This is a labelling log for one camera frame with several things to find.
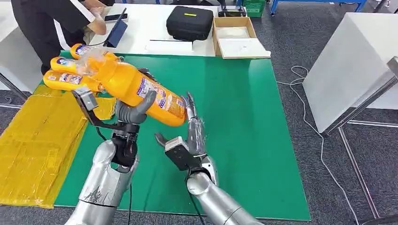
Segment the green table surface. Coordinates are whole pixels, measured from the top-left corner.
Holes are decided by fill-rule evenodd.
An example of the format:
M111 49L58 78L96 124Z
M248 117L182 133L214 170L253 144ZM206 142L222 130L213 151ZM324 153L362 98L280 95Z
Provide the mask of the green table surface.
M246 210L257 218L310 220L271 60L159 55L125 55L125 60L149 68L178 95L191 92L205 122L207 151L216 162L220 187ZM110 137L110 129L101 131ZM187 124L168 127L148 117L141 125L132 210L196 214L186 172L167 158L155 132L185 138ZM88 125L54 205L76 206L101 142ZM129 208L128 191L119 208Z

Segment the plastic bottle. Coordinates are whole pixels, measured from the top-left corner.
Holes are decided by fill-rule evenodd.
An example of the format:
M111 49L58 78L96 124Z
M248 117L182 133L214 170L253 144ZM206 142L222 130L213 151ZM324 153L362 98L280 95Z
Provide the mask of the plastic bottle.
M70 54L72 55L72 57L76 60L80 59L81 56L83 56L86 52L90 51L92 48L95 48L96 46L89 46L89 45L84 45L84 44L75 44L74 46L72 46L70 48ZM118 61L119 58L108 51L105 51L104 53L105 57L111 59L111 60L115 60Z
M75 90L76 88L86 86L91 91L103 91L103 86L90 76L77 75L72 73L63 73L49 70L43 76L44 83L57 90Z
M172 127L185 121L182 99L128 63L105 59L93 78L100 81L109 94L130 106L138 105L148 91L155 90L155 102L146 114Z
M64 72L71 74L85 74L88 73L86 68L80 67L76 64L76 60L67 59L64 57L55 57L50 61L51 69L56 72Z

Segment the phone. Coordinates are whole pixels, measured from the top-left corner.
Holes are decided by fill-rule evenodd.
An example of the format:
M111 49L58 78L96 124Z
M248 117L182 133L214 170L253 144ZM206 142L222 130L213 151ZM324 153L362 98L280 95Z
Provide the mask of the phone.
M105 21L112 21L112 20L117 20L120 17L120 14L116 15L107 15L105 16ZM123 14L122 20L127 19L127 13Z

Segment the yellow plastic sheet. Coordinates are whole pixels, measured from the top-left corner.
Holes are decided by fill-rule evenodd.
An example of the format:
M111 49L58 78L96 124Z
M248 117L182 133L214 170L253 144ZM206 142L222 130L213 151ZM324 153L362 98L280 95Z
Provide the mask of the yellow plastic sheet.
M97 98L109 119L114 98ZM87 121L70 92L40 85L0 137L0 204L52 208Z

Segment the cardboard box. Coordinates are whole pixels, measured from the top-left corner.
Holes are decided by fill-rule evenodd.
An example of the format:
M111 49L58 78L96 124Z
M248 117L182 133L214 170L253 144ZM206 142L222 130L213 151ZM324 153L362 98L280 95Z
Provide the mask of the cardboard box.
M219 38L217 36L217 30L218 28L222 27L246 27L249 37L236 39ZM254 31L252 21L249 17L215 17L213 20L213 44L215 55L222 56L223 59L271 57L271 53L266 51L260 41L257 39L256 32ZM245 45L244 47L247 48L247 51L240 54L239 46L242 44ZM228 53L231 53L234 50L237 52L236 55L226 55L227 51Z

